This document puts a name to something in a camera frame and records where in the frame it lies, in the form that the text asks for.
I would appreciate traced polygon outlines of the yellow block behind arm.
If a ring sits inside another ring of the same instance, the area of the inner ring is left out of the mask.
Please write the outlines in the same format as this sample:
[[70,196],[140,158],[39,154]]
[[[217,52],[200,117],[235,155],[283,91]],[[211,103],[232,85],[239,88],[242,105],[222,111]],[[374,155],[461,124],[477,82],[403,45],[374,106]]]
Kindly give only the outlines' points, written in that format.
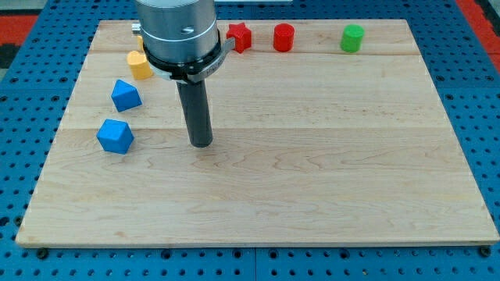
[[137,36],[137,49],[140,52],[144,51],[144,42],[141,35]]

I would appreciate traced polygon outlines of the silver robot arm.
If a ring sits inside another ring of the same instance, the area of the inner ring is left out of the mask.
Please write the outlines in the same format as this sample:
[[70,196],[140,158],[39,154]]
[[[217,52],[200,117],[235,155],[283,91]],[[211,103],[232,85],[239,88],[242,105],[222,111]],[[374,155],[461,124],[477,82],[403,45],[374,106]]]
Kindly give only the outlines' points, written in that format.
[[167,80],[196,84],[215,73],[235,48],[222,40],[213,0],[136,0],[147,60]]

